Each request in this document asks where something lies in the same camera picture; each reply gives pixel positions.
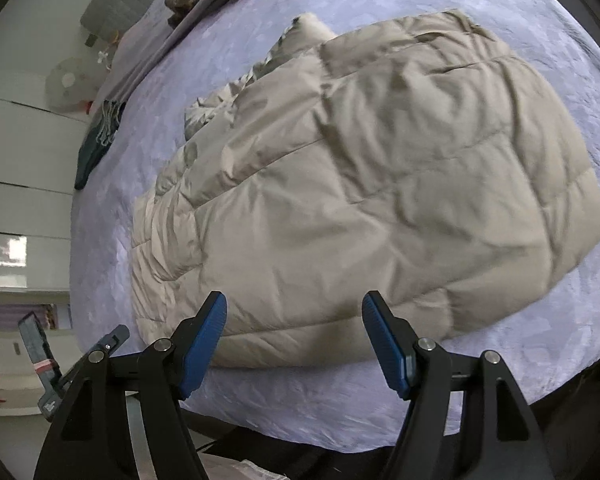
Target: cabinet door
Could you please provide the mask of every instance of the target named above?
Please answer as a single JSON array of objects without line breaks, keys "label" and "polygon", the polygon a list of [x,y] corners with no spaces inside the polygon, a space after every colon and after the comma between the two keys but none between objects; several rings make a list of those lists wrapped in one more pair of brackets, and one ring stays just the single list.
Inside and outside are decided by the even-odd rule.
[{"label": "cabinet door", "polygon": [[0,100],[47,110],[87,124],[91,122],[86,110],[52,110],[46,102],[45,86],[46,77],[41,74],[0,68]]},{"label": "cabinet door", "polygon": [[0,234],[0,291],[68,291],[70,248],[65,238]]},{"label": "cabinet door", "polygon": [[0,233],[71,237],[72,195],[0,184]]},{"label": "cabinet door", "polygon": [[71,194],[87,125],[0,100],[0,182]]}]

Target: screw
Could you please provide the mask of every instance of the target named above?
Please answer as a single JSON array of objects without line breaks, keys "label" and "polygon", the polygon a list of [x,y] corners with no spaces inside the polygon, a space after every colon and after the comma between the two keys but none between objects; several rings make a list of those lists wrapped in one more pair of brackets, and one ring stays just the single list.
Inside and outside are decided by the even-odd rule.
[{"label": "screw", "polygon": [[171,340],[167,338],[158,339],[154,343],[154,348],[158,352],[166,352],[169,348],[171,348]]},{"label": "screw", "polygon": [[104,352],[102,350],[94,350],[89,354],[89,361],[91,363],[99,363],[104,359]]},{"label": "screw", "polygon": [[500,362],[500,354],[493,350],[487,350],[484,353],[484,358],[487,359],[492,365],[496,365]]},{"label": "screw", "polygon": [[418,346],[427,352],[431,352],[436,347],[436,342],[428,337],[418,339]]}]

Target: wall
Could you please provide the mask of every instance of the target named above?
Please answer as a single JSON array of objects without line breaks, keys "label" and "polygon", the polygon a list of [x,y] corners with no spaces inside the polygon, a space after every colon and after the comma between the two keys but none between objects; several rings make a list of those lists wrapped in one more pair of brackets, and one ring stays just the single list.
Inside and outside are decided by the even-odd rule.
[{"label": "wall", "polygon": [[68,57],[93,55],[80,16],[91,0],[10,0],[0,13],[0,71],[46,76]]}]

